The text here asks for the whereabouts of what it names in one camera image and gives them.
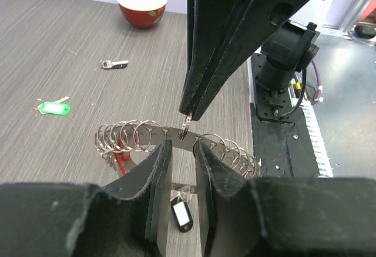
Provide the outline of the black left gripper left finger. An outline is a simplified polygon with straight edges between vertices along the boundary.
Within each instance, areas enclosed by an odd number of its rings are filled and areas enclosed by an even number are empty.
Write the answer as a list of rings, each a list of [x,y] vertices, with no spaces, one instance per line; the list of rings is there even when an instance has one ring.
[[[1,185],[2,256],[165,256],[172,142],[95,184]]]

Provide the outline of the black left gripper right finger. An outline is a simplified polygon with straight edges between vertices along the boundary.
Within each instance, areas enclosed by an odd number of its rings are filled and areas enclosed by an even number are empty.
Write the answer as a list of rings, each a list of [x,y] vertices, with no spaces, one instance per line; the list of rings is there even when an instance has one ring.
[[[375,181],[245,179],[194,146],[203,256],[374,256]]]

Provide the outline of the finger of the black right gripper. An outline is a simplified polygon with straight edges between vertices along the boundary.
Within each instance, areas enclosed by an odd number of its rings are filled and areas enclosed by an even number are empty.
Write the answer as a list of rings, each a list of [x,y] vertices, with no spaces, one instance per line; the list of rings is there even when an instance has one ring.
[[[309,0],[190,0],[190,114],[204,115],[227,79]]]
[[[255,0],[187,0],[187,73],[179,111],[202,116],[227,79],[256,50]]]

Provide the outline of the metal disc keyring holder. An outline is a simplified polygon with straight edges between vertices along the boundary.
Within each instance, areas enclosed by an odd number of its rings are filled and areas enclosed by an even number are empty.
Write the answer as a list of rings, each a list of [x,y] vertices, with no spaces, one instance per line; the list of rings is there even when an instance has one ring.
[[[95,134],[95,145],[102,158],[115,169],[113,152],[130,152],[134,167],[105,189],[92,187],[90,203],[121,203],[127,209],[157,207],[170,198],[172,151],[199,152],[199,191],[208,206],[233,207],[252,205],[257,200],[251,193],[246,175],[258,175],[259,167],[246,150],[229,139],[211,134],[189,132],[179,139],[180,130],[161,126],[155,121],[129,120],[105,124]]]

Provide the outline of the green tag key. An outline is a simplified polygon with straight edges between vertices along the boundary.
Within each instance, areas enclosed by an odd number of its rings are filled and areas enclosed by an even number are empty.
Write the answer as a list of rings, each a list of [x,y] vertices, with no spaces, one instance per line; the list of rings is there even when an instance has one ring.
[[[67,115],[71,111],[70,105],[66,104],[65,102],[69,100],[69,96],[65,96],[57,101],[48,101],[43,102],[41,99],[41,104],[35,107],[34,109],[40,112],[40,114],[54,114],[59,116]]]

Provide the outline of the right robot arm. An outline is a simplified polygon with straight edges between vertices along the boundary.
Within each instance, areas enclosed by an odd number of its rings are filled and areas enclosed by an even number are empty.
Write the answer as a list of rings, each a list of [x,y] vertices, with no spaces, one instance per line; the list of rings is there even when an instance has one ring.
[[[289,19],[309,0],[187,0],[187,73],[179,111],[198,121],[227,79],[257,50],[301,69],[314,31]]]

